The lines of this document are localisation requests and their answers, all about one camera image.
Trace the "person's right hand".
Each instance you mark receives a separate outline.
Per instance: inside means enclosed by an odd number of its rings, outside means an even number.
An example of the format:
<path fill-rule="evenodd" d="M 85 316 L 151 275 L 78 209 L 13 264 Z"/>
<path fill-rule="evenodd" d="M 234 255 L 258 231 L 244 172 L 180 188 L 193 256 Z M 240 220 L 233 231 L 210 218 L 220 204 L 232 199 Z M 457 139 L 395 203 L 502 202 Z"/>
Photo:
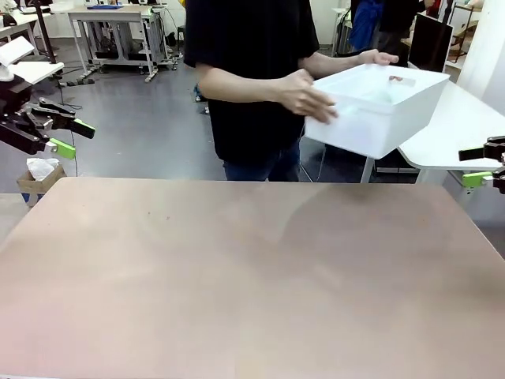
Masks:
<path fill-rule="evenodd" d="M 276 102 L 292 113 L 329 123 L 338 116 L 335 102 L 313 86 L 313 79 L 300 69 L 276 81 Z"/>

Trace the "person's left hand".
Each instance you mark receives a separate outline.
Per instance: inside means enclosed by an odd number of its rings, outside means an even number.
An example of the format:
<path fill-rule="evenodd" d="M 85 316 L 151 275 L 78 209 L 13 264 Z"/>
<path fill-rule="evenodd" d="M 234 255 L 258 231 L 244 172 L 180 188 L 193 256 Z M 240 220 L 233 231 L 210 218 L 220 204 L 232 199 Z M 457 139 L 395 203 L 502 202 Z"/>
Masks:
<path fill-rule="evenodd" d="M 380 66 L 394 65 L 399 62 L 398 55 L 391 55 L 386 52 L 380 52 L 377 49 L 363 51 L 357 56 L 357 64 L 377 64 Z"/>

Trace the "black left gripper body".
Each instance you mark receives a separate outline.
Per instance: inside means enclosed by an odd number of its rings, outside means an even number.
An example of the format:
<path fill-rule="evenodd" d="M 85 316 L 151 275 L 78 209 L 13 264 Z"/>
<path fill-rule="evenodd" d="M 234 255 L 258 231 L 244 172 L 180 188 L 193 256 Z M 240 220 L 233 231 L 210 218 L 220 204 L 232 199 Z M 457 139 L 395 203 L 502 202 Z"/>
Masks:
<path fill-rule="evenodd" d="M 32 85 L 21 77 L 1 82 L 1 136 L 27 133 L 41 137 L 41 128 L 28 117 L 31 109 L 40 105 L 32 98 Z"/>

